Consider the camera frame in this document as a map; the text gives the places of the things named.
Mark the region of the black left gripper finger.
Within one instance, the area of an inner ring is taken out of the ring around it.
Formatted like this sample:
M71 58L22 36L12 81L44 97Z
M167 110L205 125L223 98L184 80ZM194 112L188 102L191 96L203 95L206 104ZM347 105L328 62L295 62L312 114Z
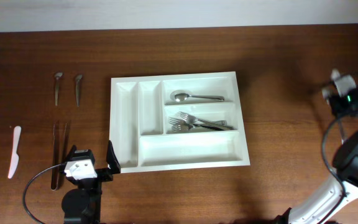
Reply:
M106 153L106 162L108 163L108 169L113 174L120 174L121 173L121 165L116 157L114 152L114 148L111 141L108 141L108 149Z
M64 163L67 164L68 162L73 161L73 158L75 156L75 151L77 150L77 147L75 145L72 145L70 151L68 152L67 156L64 158Z

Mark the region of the metal fork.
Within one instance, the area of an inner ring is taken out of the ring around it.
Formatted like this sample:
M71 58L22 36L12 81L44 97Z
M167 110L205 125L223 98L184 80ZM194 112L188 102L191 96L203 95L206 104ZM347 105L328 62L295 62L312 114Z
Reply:
M216 128L212 126L192 126L189 124L174 124L171 130L173 132L222 131L221 128Z
M187 121L184 121L180 118L173 118L173 117L169 117L168 118L168 122L170 124L190 124ZM222 125L227 125L227 121L226 120L220 120L220 121L216 121L216 123L218 124L222 124ZM194 126L201 126L201 125L205 125L205 123L195 123Z
M219 129L221 129L223 131L234 130L234 128L232 126L223 125L223 124L215 123L215 122L208 121L208 120L205 120L205 119L197 118L196 116L190 115L190 114L182 112L182 111L180 111L178 113L178 116L182 120L184 120L184 121L186 121L187 123L190 123L190 124L195 124L197 122L201 122L203 124L207 124L207 125L212 126L214 128L219 128Z

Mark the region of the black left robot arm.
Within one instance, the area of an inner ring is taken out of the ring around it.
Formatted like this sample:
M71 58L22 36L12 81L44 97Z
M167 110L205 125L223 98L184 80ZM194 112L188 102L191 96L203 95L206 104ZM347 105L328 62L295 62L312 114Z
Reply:
M97 224L101 222L102 183L113 180L110 168L95 169L91 150L72 146L60 169L67 181L76 186L62 199L64 223Z

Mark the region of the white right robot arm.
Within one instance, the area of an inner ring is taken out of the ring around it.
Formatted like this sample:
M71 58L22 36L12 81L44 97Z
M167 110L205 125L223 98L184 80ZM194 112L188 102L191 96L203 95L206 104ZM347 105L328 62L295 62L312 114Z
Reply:
M323 86L334 124L358 115L358 82L337 70ZM123 173L250 164L235 72L111 79L109 145ZM320 223L358 198L358 130L329 179L277 223Z

